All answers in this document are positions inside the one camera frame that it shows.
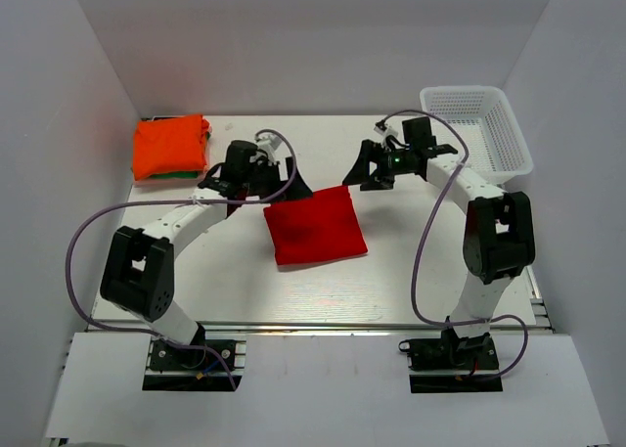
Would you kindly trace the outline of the red t shirt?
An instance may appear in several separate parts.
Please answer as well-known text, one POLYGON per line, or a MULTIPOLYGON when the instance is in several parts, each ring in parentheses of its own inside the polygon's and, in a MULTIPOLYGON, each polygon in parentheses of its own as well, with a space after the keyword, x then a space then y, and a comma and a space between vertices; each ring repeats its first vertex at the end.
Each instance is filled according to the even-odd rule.
POLYGON ((368 248, 346 186, 263 209, 279 266, 309 265, 364 255, 368 248))

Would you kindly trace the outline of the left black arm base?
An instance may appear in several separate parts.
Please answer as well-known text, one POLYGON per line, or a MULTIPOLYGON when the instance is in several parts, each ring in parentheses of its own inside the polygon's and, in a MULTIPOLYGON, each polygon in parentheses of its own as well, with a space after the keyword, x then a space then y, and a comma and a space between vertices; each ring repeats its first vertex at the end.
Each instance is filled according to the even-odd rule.
POLYGON ((212 337, 200 332, 193 344, 180 349, 170 342, 151 340, 142 390, 146 392, 235 392, 244 374, 246 341, 212 337))

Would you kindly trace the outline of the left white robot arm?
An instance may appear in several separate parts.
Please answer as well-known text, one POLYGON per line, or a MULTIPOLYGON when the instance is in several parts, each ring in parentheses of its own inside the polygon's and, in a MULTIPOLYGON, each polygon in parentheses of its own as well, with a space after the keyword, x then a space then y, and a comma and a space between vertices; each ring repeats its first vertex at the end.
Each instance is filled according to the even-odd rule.
POLYGON ((206 356, 204 329, 174 300, 175 260, 209 228, 225 221, 245 203, 309 199, 294 156, 278 160, 285 139, 264 129, 253 141, 235 140, 225 159, 210 168, 190 198, 152 223, 120 227, 112 237, 101 297, 137 317, 173 346, 184 367, 206 356))

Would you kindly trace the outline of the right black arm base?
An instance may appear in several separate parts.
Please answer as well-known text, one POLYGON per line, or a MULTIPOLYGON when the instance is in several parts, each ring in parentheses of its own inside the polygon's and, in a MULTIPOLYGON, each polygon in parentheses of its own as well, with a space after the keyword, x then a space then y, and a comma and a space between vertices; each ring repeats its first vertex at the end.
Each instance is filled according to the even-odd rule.
POLYGON ((412 394, 502 392, 500 364, 489 333, 459 337, 453 328, 438 338, 404 339, 398 350, 409 363, 412 394))

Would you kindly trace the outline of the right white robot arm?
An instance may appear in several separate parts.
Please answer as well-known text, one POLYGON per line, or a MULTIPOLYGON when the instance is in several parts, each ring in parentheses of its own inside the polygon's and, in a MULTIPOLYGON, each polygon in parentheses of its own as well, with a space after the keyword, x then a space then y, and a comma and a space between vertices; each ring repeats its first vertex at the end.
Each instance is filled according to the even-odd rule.
POLYGON ((393 188, 397 176, 413 174, 438 189, 437 205, 449 199, 464 214, 467 277, 456 307, 438 325, 454 333, 441 343, 443 359, 462 368, 475 358, 476 344, 489 333, 506 288, 535 259, 532 210, 525 193, 508 193, 469 168, 465 141, 457 147, 438 143, 431 130, 434 120, 416 112, 403 120, 400 133, 385 119, 378 121, 380 141, 362 142, 342 183, 384 191, 393 188))

